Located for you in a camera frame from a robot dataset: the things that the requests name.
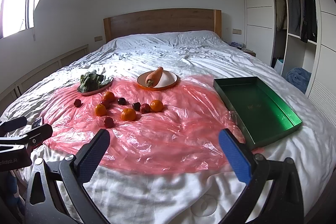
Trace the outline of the dark red wrinkled fruit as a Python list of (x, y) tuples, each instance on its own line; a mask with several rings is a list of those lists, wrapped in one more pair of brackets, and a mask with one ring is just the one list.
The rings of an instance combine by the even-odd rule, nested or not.
[(79, 108), (81, 105), (82, 105), (82, 102), (80, 99), (76, 99), (74, 102), (73, 102), (73, 105), (76, 107), (76, 108)]

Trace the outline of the orange mandarin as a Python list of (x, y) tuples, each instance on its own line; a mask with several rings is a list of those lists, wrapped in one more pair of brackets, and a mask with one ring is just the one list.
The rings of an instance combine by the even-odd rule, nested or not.
[(134, 109), (125, 108), (122, 110), (120, 118), (122, 121), (135, 121), (137, 118), (137, 113)]
[(102, 116), (105, 116), (106, 115), (106, 107), (102, 104), (98, 104), (95, 109), (94, 109), (94, 112), (96, 114), (96, 116), (98, 117), (102, 117)]
[(150, 103), (151, 112), (161, 112), (164, 109), (164, 104), (160, 100), (153, 100)]
[(108, 102), (113, 102), (115, 100), (115, 95), (113, 92), (106, 92), (103, 95), (103, 100), (106, 100)]

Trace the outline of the small red apple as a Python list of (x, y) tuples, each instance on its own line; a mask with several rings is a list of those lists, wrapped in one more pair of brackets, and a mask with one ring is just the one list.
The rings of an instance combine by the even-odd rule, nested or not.
[(140, 112), (141, 114), (146, 114), (146, 113), (150, 113), (151, 112), (151, 107), (149, 104), (144, 103), (140, 106)]
[(101, 105), (103, 105), (106, 109), (110, 109), (110, 101), (109, 100), (102, 100), (100, 102)]

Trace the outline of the dark plum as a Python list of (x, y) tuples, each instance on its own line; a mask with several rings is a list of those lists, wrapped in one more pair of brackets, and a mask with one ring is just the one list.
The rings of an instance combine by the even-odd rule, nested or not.
[(119, 105), (126, 105), (126, 99), (123, 98), (123, 97), (120, 97), (118, 100), (117, 100), (117, 103)]
[(140, 111), (141, 104), (140, 104), (139, 102), (133, 103), (133, 104), (132, 104), (132, 108), (133, 108), (135, 111)]

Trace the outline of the white bed sheet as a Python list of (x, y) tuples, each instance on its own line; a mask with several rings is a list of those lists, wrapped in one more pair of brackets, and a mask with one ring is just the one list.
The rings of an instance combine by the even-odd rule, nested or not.
[(226, 161), (218, 134), (228, 127), (244, 138), (214, 91), (214, 79), (258, 77), (302, 120), (298, 131), (262, 152), (268, 159), (294, 160), (305, 211), (331, 179), (335, 127), (273, 68), (210, 31), (114, 39), (35, 84), (1, 116), (24, 116), (29, 123), (43, 117), (52, 126), (52, 138), (32, 152), (33, 159), (76, 153), (103, 127), (95, 115), (102, 94), (74, 106), (79, 78), (90, 71), (112, 76), (110, 90), (128, 103), (160, 100), (165, 106), (134, 122), (120, 119), (120, 105), (109, 111), (115, 121), (111, 143), (85, 188), (111, 223), (217, 223), (234, 204), (244, 184)]

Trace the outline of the green metal tray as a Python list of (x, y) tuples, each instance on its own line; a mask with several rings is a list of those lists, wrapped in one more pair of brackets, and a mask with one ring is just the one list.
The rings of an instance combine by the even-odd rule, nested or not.
[(214, 79), (213, 87), (233, 112), (251, 150), (272, 144), (302, 125), (290, 106), (258, 77)]

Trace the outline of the pink plastic sheet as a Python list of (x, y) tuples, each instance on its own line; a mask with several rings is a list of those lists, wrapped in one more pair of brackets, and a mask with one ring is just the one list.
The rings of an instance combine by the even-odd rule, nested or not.
[[(110, 145), (101, 164), (105, 167), (140, 174), (195, 173), (219, 170), (228, 164), (218, 135), (228, 128), (239, 142), (244, 136), (232, 121), (230, 112), (213, 88), (213, 77), (183, 77), (170, 89), (152, 92), (138, 86), (135, 80), (116, 78), (110, 91), (128, 103), (150, 103), (160, 100), (159, 113), (137, 114), (135, 121), (122, 121), (123, 107), (113, 103), (107, 115), (114, 120), (109, 130)], [(76, 153), (104, 127), (104, 117), (95, 114), (102, 93), (82, 97), (76, 85), (60, 88), (42, 109), (53, 135), (46, 141), (50, 149)]]

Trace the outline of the green bok choy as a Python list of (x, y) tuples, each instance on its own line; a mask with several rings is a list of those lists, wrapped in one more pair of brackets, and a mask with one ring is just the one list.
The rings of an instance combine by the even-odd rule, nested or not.
[(108, 79), (105, 75), (97, 74), (96, 71), (87, 72), (80, 76), (80, 85), (78, 87), (81, 92), (90, 92), (106, 85)]

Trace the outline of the patterned white plate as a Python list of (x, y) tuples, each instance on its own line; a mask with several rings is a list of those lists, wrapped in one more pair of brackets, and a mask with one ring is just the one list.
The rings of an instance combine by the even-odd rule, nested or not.
[(77, 88), (76, 91), (77, 91), (79, 94), (81, 94), (82, 96), (92, 96), (92, 95), (94, 95), (94, 94), (97, 94), (97, 93), (102, 92), (102, 91), (104, 91), (105, 89), (109, 88), (109, 87), (112, 85), (113, 80), (114, 80), (114, 78), (113, 78), (113, 77), (110, 77), (110, 78), (107, 80), (107, 84), (106, 84), (106, 85), (100, 87), (99, 89), (90, 91), (90, 92), (81, 92), (79, 88)]

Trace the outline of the orange rimmed white plate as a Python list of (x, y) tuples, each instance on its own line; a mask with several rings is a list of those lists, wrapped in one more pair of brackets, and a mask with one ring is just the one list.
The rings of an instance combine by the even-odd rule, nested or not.
[(140, 88), (150, 91), (161, 91), (174, 87), (178, 82), (178, 76), (170, 71), (163, 71), (159, 83), (155, 87), (147, 87), (145, 80), (152, 71), (145, 72), (137, 78), (137, 83)]

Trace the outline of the white paper bag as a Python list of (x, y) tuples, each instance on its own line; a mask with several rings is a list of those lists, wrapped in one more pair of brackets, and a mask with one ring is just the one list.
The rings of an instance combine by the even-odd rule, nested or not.
[(283, 66), (284, 66), (284, 60), (283, 59), (276, 59), (276, 63), (274, 65), (274, 70), (279, 75), (282, 75)]

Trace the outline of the blue blanket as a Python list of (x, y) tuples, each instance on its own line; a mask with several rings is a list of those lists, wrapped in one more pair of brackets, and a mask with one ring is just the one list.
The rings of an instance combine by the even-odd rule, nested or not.
[(310, 81), (311, 73), (306, 71), (303, 68), (293, 68), (285, 76), (285, 79), (299, 89), (303, 94), (306, 93), (309, 81)]

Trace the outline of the carrot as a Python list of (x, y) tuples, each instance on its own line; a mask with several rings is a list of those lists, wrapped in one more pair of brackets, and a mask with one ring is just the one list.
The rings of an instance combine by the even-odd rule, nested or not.
[(163, 67), (158, 67), (155, 71), (151, 72), (145, 80), (146, 86), (147, 87), (155, 87), (163, 74)]

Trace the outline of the wooden nightstand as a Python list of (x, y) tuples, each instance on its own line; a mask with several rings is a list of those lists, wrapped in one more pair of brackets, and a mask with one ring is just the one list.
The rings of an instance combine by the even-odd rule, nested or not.
[(249, 50), (249, 49), (244, 48), (244, 47), (238, 47), (238, 49), (241, 50), (244, 53), (247, 53), (247, 54), (249, 54), (251, 56), (256, 57), (256, 53), (254, 51), (252, 51), (252, 50)]

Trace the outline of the wooden headboard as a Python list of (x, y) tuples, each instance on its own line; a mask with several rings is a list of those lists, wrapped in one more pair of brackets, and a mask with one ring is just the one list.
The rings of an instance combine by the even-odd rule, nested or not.
[(103, 19), (107, 42), (134, 34), (212, 31), (222, 36), (222, 11), (171, 8), (131, 12)]

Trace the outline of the white wardrobe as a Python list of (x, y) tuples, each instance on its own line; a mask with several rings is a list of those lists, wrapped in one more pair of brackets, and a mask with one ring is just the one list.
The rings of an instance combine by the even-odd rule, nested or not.
[(310, 73), (303, 93), (335, 122), (335, 0), (244, 0), (245, 44), (280, 75)]

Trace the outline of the hanging dark clothes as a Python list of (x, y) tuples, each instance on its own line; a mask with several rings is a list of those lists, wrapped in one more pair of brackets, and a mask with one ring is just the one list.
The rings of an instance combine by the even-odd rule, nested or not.
[(288, 0), (289, 33), (307, 43), (317, 41), (317, 16), (315, 0)]

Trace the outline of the beige wall switch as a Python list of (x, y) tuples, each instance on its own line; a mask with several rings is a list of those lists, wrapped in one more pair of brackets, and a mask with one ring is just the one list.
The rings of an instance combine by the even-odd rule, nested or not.
[(96, 42), (98, 42), (98, 41), (102, 41), (102, 36), (96, 36), (96, 37), (94, 37), (94, 40), (96, 41)]

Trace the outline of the beige wall socket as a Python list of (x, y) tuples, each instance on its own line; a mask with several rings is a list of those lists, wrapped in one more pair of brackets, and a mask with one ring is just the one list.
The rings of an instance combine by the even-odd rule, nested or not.
[(232, 33), (233, 34), (237, 34), (237, 35), (241, 35), (242, 34), (242, 31), (240, 29), (233, 29), (232, 30)]

